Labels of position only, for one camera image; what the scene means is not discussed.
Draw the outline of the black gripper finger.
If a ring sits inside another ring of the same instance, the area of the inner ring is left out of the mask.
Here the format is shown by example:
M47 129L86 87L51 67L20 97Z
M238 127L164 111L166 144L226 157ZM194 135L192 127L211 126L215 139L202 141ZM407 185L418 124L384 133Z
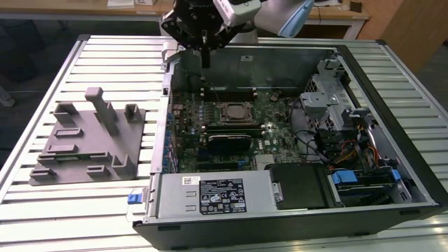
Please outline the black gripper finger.
M190 34L178 18L175 9L163 16L162 28L186 49L198 52L202 67L206 67L207 31L203 31L202 34Z
M224 48L231 42L234 37L240 32L240 26L227 27L219 33L207 33L206 40L206 67L211 67L211 52L220 48Z

